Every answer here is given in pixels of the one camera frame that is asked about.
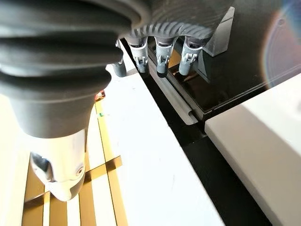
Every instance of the robotic arm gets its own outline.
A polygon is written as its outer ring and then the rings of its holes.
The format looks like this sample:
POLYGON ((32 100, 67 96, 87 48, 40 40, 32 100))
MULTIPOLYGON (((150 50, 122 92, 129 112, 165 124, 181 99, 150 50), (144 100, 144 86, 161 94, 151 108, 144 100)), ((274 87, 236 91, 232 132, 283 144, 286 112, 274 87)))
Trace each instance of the robotic arm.
POLYGON ((178 36, 185 36, 180 73, 187 75, 232 0, 2 0, 0 93, 10 98, 28 136, 31 164, 62 201, 85 175, 84 151, 94 96, 119 74, 125 37, 138 70, 147 71, 147 37, 155 36, 164 77, 178 36))

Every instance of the white surface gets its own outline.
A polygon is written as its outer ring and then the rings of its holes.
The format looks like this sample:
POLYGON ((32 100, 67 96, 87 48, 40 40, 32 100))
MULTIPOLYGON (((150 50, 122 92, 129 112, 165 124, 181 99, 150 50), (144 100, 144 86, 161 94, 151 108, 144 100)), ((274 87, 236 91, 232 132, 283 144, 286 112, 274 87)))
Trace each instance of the white surface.
POLYGON ((205 131, 275 224, 301 224, 301 74, 206 121, 205 131))
POLYGON ((8 99, 0 95, 0 226, 22 222, 29 152, 8 99))
MULTIPOLYGON (((110 65, 107 70, 114 74, 110 65)), ((113 75, 105 94, 111 147, 123 164, 117 172, 128 225, 223 225, 140 75, 113 75)))
POLYGON ((79 195, 67 201, 67 223, 68 226, 80 226, 79 195))

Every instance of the black rubber tip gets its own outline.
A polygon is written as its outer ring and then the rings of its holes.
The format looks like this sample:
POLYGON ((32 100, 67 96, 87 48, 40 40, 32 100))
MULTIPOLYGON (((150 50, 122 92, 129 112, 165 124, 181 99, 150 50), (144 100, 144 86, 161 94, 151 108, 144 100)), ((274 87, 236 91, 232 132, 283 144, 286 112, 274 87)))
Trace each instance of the black rubber tip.
POLYGON ((160 77, 160 78, 165 78, 167 76, 167 73, 159 73, 157 72, 157 75, 160 77))

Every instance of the white table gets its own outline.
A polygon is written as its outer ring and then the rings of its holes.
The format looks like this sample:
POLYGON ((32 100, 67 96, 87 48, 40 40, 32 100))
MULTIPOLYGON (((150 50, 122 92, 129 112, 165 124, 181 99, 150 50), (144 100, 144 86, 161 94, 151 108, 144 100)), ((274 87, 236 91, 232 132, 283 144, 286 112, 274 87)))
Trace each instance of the white table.
POLYGON ((301 74, 207 120, 205 131, 271 223, 301 224, 301 74))

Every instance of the lens flare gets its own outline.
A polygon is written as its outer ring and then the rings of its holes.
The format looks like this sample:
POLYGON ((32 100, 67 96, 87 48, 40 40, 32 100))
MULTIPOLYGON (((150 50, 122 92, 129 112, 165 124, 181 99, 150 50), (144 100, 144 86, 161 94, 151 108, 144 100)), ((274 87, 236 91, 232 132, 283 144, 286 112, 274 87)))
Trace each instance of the lens flare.
POLYGON ((261 53, 263 79, 275 80, 301 73, 301 1, 284 4, 271 22, 261 53))

